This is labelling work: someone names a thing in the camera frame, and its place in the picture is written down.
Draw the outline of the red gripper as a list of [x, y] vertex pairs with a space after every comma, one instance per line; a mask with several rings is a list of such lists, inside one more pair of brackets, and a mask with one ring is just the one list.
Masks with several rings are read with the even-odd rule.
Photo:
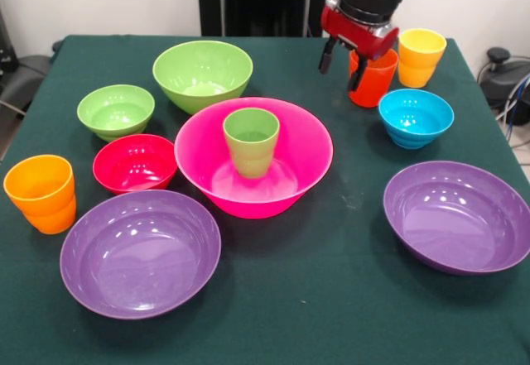
[[329, 34], [318, 66], [321, 74], [328, 72], [337, 42], [349, 50], [356, 50], [358, 54], [349, 58], [349, 92], [358, 89], [369, 64], [367, 59], [376, 60], [383, 56], [393, 46], [399, 33], [391, 22], [370, 26], [355, 21], [339, 8], [339, 0], [326, 1], [320, 22]]

